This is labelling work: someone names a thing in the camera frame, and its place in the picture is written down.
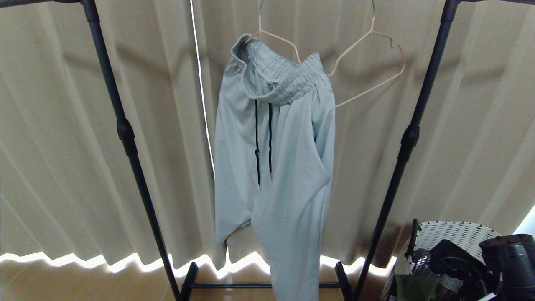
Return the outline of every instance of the light blue pants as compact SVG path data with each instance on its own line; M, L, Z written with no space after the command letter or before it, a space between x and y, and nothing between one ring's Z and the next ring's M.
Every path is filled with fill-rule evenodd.
M278 301L319 300L331 193L334 96L318 54L302 64L260 40L232 48L216 121L216 239L251 223Z

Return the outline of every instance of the elastic waistband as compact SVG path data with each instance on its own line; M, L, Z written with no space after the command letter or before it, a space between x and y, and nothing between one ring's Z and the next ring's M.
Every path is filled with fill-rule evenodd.
M258 95L242 77L243 88L250 99L281 106L301 98L314 89L318 82L329 83L318 53L311 54L301 64L297 64L271 50L257 38L244 44L250 37L250 34L241 36L232 47L232 57L241 74L244 74L249 63L266 81L277 83L272 91Z

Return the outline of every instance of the drawstring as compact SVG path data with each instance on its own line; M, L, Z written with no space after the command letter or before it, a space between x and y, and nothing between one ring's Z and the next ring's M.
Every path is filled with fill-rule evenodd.
M260 150L258 150L258 102L255 100L255 135L256 135L256 173L258 174L258 186L260 187L260 158L258 154L260 153Z
M271 121L273 120L273 106L269 104L269 175L271 178Z
M273 121L273 106L272 104L269 104L269 174L272 178L271 174L271 136L272 136L272 130L271 130L271 124ZM256 138L256 173L258 175L258 186L260 186L260 150L258 149L258 101L255 100L255 138Z

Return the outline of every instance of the curtain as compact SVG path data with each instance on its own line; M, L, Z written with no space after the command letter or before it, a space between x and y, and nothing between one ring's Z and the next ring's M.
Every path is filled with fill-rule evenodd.
M407 67L391 84L337 111L322 253L347 263L369 244L444 3L375 4L376 30L403 46ZM213 139L230 48L257 30L258 3L193 1L193 15L188 1L100 0L97 7L173 264L208 254L221 267L225 249L213 238L206 128ZM330 72L369 29L372 7L369 1L266 0L262 16L265 30L295 42L302 59L319 52ZM0 251L102 254L109 264L133 252L146 264L158 259L81 5L1 9L0 24ZM288 45L261 40L293 58ZM459 6L376 265L403 243L400 233L413 218L479 222L506 234L533 207L533 53L533 6ZM337 102L396 74L401 64L386 39L366 38L331 78ZM250 227L227 246L232 261L262 254Z

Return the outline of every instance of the black metal rack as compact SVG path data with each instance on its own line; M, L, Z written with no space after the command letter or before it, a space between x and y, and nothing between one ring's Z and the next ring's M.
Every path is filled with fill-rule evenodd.
M156 212L152 204L150 193L147 187L147 182L143 174L143 169L137 155L137 147L134 141L135 135L128 119L126 118L123 105L119 96L119 91L117 89L117 84L115 82L115 77L113 75L113 70L111 68L110 59L108 52L106 50L106 45L104 42L104 37L102 35L102 30L100 27L100 19L98 17L98 11L94 0L0 0L0 8L9 7L9 6L18 6L25 4L33 4L40 2L60 2L60 3L74 3L79 2L83 5L87 21L93 36L93 41L95 43L95 49L98 55L98 60L101 65L104 81L110 95L110 100L113 106L113 111L117 118L117 133L119 139L123 142L125 148L125 153L130 160L130 165L132 167L132 172L136 180L137 188L140 191L141 199L147 212L147 216L152 228L152 233L156 240L158 246L158 251L162 257L164 264L165 273L169 280L169 284L173 291L174 299L176 301L187 301L191 294L192 289L264 289L271 288L269 283L235 283L235 284L215 284L215 283L195 283L195 276L197 274L197 264L192 262L188 273L186 275L185 282L182 286L182 293L180 293L177 282L174 278L173 269L169 258L167 257L167 250L165 248L165 243L160 231L158 224L158 219L156 217ZM409 161L409 158L412 153L412 149L416 146L419 137L419 125L422 120L422 116L425 110L425 106L431 94L431 89L433 87L434 79L438 72L438 67L442 59L442 54L446 46L446 41L448 39L449 30L451 28L452 22L455 18L455 12L457 6L462 2L480 2L485 0L446 0L444 4L444 9L442 11L442 17L440 19L440 27L438 30L437 38L431 54L431 59L427 67L427 72L425 74L424 82L422 84L422 89L416 102L416 107L412 115L411 122L407 129L405 130L403 137L401 139L401 148L398 153L398 161L394 168L392 174L392 179L388 186L386 192L385 200L383 206L379 213L377 223L373 232L371 239L370 247L368 249L368 254L366 255L366 260L362 271L358 278L355 291L351 291L351 285L348 282L347 275L343 269L342 263L338 262L335 266L335 272L338 277L338 283L321 283L320 288L324 289L340 289L344 298L344 301L357 301L362 289L364 287L364 282L368 275L368 271L373 260L373 256L379 244L379 239L385 227L388 215L392 208L394 202L394 197L398 190L401 177L405 170L405 166ZM535 0L501 0L506 2L518 2L525 4L535 4Z

